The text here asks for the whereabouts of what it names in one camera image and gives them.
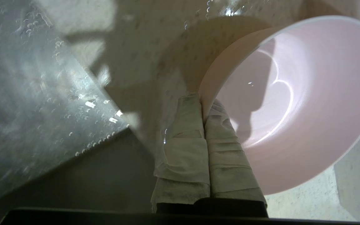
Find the right gripper tape-wrapped right finger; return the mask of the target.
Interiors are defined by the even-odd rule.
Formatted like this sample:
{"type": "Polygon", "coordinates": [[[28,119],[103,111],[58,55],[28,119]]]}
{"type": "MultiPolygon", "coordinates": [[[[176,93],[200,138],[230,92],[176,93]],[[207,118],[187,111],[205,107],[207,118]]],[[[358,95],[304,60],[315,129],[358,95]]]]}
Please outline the right gripper tape-wrapped right finger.
{"type": "Polygon", "coordinates": [[[261,201],[267,206],[224,105],[215,100],[205,121],[212,198],[261,201]]]}

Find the right gripper tape-wrapped left finger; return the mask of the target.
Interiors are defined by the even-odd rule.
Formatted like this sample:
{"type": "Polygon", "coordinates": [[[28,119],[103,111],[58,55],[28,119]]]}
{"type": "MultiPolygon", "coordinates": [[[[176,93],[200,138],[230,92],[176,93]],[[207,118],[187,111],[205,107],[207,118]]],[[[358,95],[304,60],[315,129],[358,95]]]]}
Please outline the right gripper tape-wrapped left finger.
{"type": "Polygon", "coordinates": [[[156,152],[153,212],[160,203],[192,205],[210,196],[208,147],[199,96],[179,98],[174,121],[156,152]]]}

